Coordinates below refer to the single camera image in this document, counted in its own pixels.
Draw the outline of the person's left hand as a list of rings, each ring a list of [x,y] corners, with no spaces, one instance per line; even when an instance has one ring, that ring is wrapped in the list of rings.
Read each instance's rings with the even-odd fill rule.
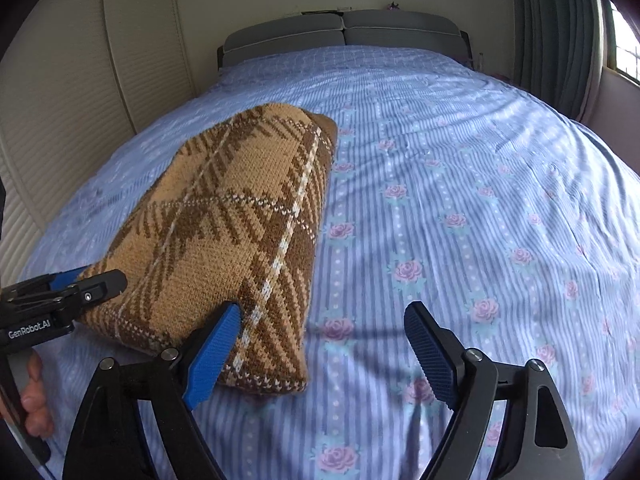
[[[42,359],[35,350],[30,350],[27,355],[25,370],[28,382],[21,390],[21,402],[27,414],[25,428],[31,436],[47,439],[54,433],[54,421],[47,404]]]

